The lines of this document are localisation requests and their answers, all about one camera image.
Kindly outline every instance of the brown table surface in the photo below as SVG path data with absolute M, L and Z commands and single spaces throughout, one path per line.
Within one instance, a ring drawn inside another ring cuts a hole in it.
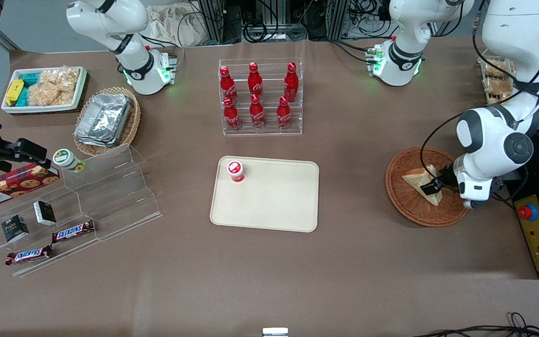
M 224 137 L 218 59 L 303 50 L 304 134 Z M 133 145 L 148 160 L 162 218 L 23 278 L 13 278 L 0 255 L 0 337 L 248 337 L 272 326 L 293 337 L 405 337 L 506 325 L 510 311 L 539 326 L 539 281 L 510 209 L 491 201 L 454 226 L 423 228 L 396 211 L 384 188 L 393 156 L 483 104 L 469 37 L 431 41 L 421 72 L 401 88 L 369 78 L 329 43 L 241 43 L 186 55 L 175 85 L 138 96 L 143 119 Z M 88 70 L 87 96 L 127 86 L 109 52 L 11 54 L 12 69 L 61 65 Z M 75 148 L 76 117 L 0 111 L 1 133 L 52 152 Z M 460 155 L 453 131 L 451 123 L 431 145 Z M 225 155 L 316 162 L 317 229 L 213 225 Z

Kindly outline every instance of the acrylic bottle rack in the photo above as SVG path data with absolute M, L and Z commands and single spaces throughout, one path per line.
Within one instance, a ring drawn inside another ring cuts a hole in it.
M 265 127 L 257 130 L 253 128 L 251 114 L 248 111 L 251 105 L 251 95 L 248 90 L 248 64 L 257 62 L 259 74 L 263 78 L 263 113 L 265 115 Z M 297 64 L 297 76 L 299 77 L 299 89 L 297 98 L 289 103 L 291 107 L 291 127 L 287 130 L 278 128 L 276 110 L 278 109 L 280 96 L 284 95 L 284 77 L 287 73 L 289 62 Z M 234 79 L 238 94 L 237 108 L 238 117 L 241 120 L 241 130 L 230 130 L 227 127 L 223 114 L 223 95 L 219 83 L 222 76 L 219 73 L 221 66 L 227 66 L 230 76 Z M 221 59 L 218 67 L 219 108 L 222 118 L 222 130 L 224 136 L 279 136 L 295 135 L 303 132 L 303 60 L 302 58 L 267 58 L 267 59 Z

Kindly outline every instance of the round wicker basket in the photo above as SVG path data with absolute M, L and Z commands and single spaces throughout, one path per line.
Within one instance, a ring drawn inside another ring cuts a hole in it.
M 438 206 L 422 197 L 402 175 L 421 167 L 419 151 L 421 147 L 410 147 L 394 157 L 386 169 L 386 191 L 388 197 L 402 215 L 409 220 L 428 227 L 445 227 L 455 224 L 466 213 L 463 199 L 458 193 L 442 189 L 442 200 Z M 437 170 L 450 164 L 455 158 L 434 147 L 425 147 L 423 162 L 432 164 Z
M 120 143 L 118 143 L 118 145 L 132 143 L 134 136 L 136 136 L 137 134 L 138 124 L 141 121 L 141 108 L 139 107 L 137 98 L 134 96 L 134 94 L 130 92 L 130 90 L 124 88 L 113 87 L 103 89 L 97 94 L 91 96 L 91 98 L 89 98 L 88 101 L 83 105 L 83 108 L 81 109 L 78 117 L 78 121 L 76 121 L 76 125 L 80 123 L 80 120 L 82 119 L 84 111 L 86 110 L 88 104 L 98 94 L 123 94 L 124 96 L 130 98 L 130 100 L 132 101 L 132 105 L 130 106 L 130 111 L 128 112 L 129 115 L 126 119 L 126 123 L 124 124 L 124 129 L 122 130 L 122 135 L 120 136 Z M 103 152 L 111 149 L 111 147 L 95 147 L 94 145 L 86 145 L 80 143 L 76 138 L 74 139 L 74 142 L 76 143 L 77 148 L 79 148 L 82 153 L 91 156 L 102 154 Z

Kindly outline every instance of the coca-cola bottle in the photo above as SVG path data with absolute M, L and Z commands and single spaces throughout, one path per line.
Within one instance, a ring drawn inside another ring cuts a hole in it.
M 259 95 L 259 100 L 263 101 L 263 79 L 259 75 L 257 64 L 248 64 L 248 90 L 252 94 Z
M 251 106 L 248 111 L 251 113 L 253 128 L 262 129 L 265 126 L 265 117 L 263 116 L 263 106 L 259 103 L 258 94 L 251 95 Z
M 230 97 L 224 98 L 224 119 L 226 119 L 226 125 L 230 130 L 240 130 L 242 123 L 238 118 L 238 111 L 233 106 L 233 101 Z
M 278 105 L 278 128 L 288 130 L 291 127 L 291 107 L 288 105 L 286 96 L 280 97 L 280 105 Z
M 284 78 L 284 96 L 288 102 L 294 102 L 297 98 L 297 90 L 299 89 L 299 77 L 297 76 L 297 64 L 291 62 L 288 64 L 288 72 Z
M 233 103 L 236 104 L 238 101 L 238 94 L 236 93 L 236 85 L 234 80 L 230 76 L 227 66 L 220 67 L 220 75 L 222 79 L 220 80 L 220 87 L 222 88 L 222 94 L 224 98 L 231 98 Z

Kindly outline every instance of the small black box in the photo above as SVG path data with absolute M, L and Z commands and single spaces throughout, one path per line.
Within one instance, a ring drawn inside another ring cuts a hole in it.
M 44 224 L 47 226 L 55 226 L 55 215 L 53 214 L 53 207 L 45 201 L 35 201 L 35 214 L 36 221 L 39 224 Z
M 6 220 L 1 224 L 6 235 L 7 242 L 15 242 L 28 235 L 28 228 L 24 222 L 24 218 L 20 215 L 15 215 L 13 218 Z

